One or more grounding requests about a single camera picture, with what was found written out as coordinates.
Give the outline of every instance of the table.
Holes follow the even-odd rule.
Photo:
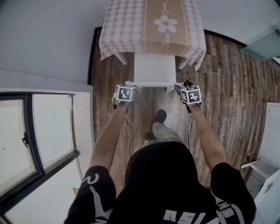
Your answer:
[[[111,0],[99,40],[101,60],[122,52],[181,56],[198,70],[206,44],[196,0]]]

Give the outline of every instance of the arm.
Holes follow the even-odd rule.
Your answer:
[[[126,109],[126,105],[120,105],[116,109],[113,117],[95,143],[89,167],[99,165],[106,167],[110,171]]]
[[[210,172],[212,172],[215,165],[227,163],[224,146],[219,136],[207,122],[200,108],[194,104],[190,104],[189,108],[196,122],[196,128],[198,130],[198,136],[206,164]]]

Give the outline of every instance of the black shoe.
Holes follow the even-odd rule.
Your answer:
[[[144,139],[151,141],[151,140],[156,140],[157,138],[152,132],[148,131],[148,132],[146,132]]]
[[[153,123],[159,122],[163,124],[166,117],[167,117],[166,112],[164,110],[159,110],[154,117]]]

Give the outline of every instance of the white flower print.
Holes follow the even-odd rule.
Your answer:
[[[168,29],[170,32],[176,32],[176,27],[173,25],[177,24],[177,21],[175,19],[168,19],[168,16],[161,16],[161,19],[154,20],[154,23],[158,26],[159,32],[166,32],[166,29]]]

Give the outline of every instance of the window frame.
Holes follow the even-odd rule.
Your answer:
[[[33,117],[33,94],[56,94],[56,95],[70,95],[65,93],[35,93],[35,92],[4,92],[0,94],[0,101],[5,100],[23,100],[23,116],[25,125],[25,140],[30,151],[32,162],[35,167],[35,173],[22,180],[12,189],[4,193],[0,197],[0,216],[3,218],[5,213],[13,208],[16,204],[22,201],[26,196],[36,190],[40,185],[54,176],[57,172],[63,169],[66,165],[75,160],[79,155],[79,151],[76,149],[75,135],[74,135],[74,120],[73,109],[71,111],[71,132],[73,141],[73,151],[62,157],[54,164],[44,169],[39,154],[39,149],[36,141],[34,117]]]

